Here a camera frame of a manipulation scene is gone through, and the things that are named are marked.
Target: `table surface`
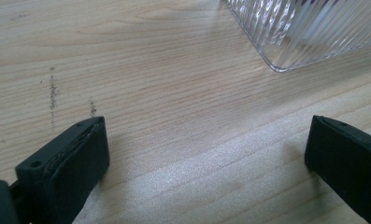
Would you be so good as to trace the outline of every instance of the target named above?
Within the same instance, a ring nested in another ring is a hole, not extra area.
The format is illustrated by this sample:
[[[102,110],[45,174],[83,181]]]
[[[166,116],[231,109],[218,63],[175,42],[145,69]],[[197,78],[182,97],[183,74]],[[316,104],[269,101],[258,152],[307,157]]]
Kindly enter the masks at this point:
[[[304,165],[315,114],[371,133],[371,49],[279,74],[223,1],[0,1],[0,179],[106,118],[75,223],[364,223]]]

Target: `black clamp jaw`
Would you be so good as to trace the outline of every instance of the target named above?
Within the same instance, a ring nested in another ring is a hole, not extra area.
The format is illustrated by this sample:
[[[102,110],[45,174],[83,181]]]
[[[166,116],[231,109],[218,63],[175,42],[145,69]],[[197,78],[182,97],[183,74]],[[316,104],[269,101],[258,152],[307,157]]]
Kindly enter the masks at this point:
[[[371,223],[371,135],[347,123],[314,116],[305,163]]]
[[[72,223],[108,166],[104,118],[73,125],[0,180],[0,224]]]

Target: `dark stain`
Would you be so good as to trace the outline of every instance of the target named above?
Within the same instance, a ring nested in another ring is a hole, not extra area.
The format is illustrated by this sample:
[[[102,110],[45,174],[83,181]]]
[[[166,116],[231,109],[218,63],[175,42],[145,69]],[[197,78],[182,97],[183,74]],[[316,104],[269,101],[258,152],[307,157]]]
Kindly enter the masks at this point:
[[[95,104],[92,99],[90,99],[89,102],[90,102],[90,106],[92,107],[90,110],[90,116],[94,118],[95,112],[97,112],[97,107],[95,107]]]
[[[19,15],[17,17],[13,17],[12,19],[10,19],[11,21],[17,21],[17,20],[20,20],[22,18],[25,18],[27,17],[28,15],[27,14],[22,14],[22,15]]]
[[[50,113],[51,113],[51,126],[54,128],[54,108],[57,106],[56,102],[57,87],[54,76],[50,76]]]

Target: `clear glass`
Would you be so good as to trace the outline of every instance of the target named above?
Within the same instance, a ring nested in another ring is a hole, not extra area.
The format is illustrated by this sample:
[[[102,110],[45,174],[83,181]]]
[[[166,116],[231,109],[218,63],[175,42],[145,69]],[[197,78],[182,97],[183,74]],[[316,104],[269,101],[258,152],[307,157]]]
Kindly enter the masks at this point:
[[[277,72],[371,45],[371,0],[225,2]]]

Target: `wooden table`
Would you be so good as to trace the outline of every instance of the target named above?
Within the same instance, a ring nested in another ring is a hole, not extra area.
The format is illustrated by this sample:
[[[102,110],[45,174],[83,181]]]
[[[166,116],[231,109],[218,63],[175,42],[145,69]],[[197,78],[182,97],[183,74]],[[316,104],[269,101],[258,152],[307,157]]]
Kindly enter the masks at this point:
[[[0,1],[0,179],[106,118],[75,223],[363,223],[304,165],[315,114],[371,133],[371,49],[279,74],[223,1]]]

